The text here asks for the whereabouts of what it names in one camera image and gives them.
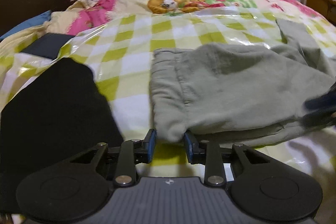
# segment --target blue pillow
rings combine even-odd
[[[37,26],[43,24],[45,21],[49,21],[51,19],[51,11],[46,11],[42,13],[41,15],[32,17],[30,19],[27,19],[24,22],[21,22],[19,25],[15,26],[13,29],[9,30],[5,34],[3,34],[0,37],[0,41],[5,39],[6,37],[9,37],[10,35],[17,33],[19,31],[22,31],[24,29],[27,29],[29,27]]]

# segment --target checkered blanket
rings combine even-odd
[[[119,18],[71,39],[62,47],[58,59],[71,57],[89,66],[124,138],[141,139],[152,127],[148,83],[153,50],[195,49],[210,42],[269,48],[285,42],[275,22],[277,17],[303,22],[326,55],[336,54],[336,29],[322,17],[225,7],[175,17],[137,14]],[[2,49],[0,109],[57,61],[19,53],[35,39],[32,35],[15,48]],[[325,191],[317,220],[336,221],[336,133],[333,130],[311,133],[260,151],[316,177]],[[202,166],[187,164],[183,148],[169,144],[158,144],[152,164],[139,165],[138,170],[150,176],[204,175]]]

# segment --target ribbed gray surface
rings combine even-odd
[[[117,189],[108,204],[80,224],[261,224],[239,211],[221,189],[193,178],[141,178]],[[312,220],[302,224],[314,223]]]

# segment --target black cloth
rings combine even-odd
[[[63,58],[1,113],[0,212],[20,212],[15,191],[25,176],[99,142],[115,147],[123,138],[91,70]]]

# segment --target bed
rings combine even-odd
[[[284,42],[275,21],[284,18],[304,23],[328,57],[336,54],[335,27],[296,0],[177,0],[174,9],[155,10],[163,1],[115,0],[105,12],[108,23],[79,32],[53,61],[19,52],[46,32],[44,25],[5,39],[4,46],[0,44],[0,110],[54,62],[71,57],[93,71],[125,140],[142,139],[152,127],[148,83],[152,52],[157,48],[195,49],[209,42],[272,47]],[[335,223],[333,128],[258,150],[316,178],[324,192],[316,221]],[[204,175],[203,166],[187,163],[182,147],[164,143],[158,144],[150,165],[137,168],[145,176]]]

